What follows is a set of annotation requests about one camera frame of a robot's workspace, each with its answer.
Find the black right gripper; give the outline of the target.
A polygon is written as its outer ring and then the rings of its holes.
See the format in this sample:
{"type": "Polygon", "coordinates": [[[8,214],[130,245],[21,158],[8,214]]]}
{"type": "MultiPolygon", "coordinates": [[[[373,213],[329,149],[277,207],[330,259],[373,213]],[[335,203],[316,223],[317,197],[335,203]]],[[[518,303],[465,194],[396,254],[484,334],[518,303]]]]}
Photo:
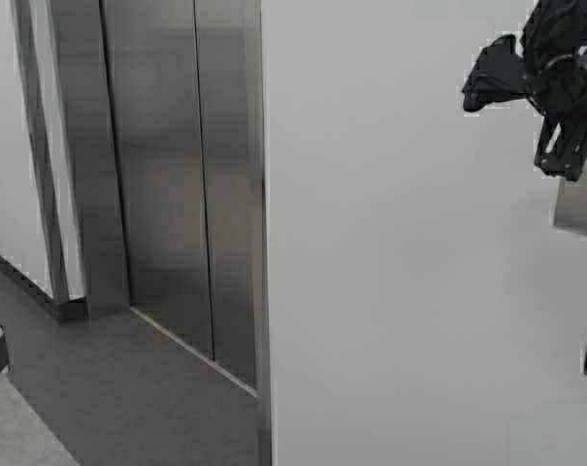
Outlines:
{"type": "Polygon", "coordinates": [[[462,88],[463,110],[476,113],[488,105],[528,101],[539,113],[530,81],[537,72],[531,38],[505,34],[484,47],[462,88]]]}

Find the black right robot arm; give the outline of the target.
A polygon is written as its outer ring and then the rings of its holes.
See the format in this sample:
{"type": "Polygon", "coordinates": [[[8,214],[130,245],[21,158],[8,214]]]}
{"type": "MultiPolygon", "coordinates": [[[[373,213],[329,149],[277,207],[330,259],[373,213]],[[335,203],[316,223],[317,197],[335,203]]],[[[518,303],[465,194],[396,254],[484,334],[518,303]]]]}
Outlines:
{"type": "Polygon", "coordinates": [[[463,109],[528,101],[542,116],[534,164],[580,179],[587,161],[587,1],[540,1],[521,36],[484,47],[462,88],[463,109]]]}

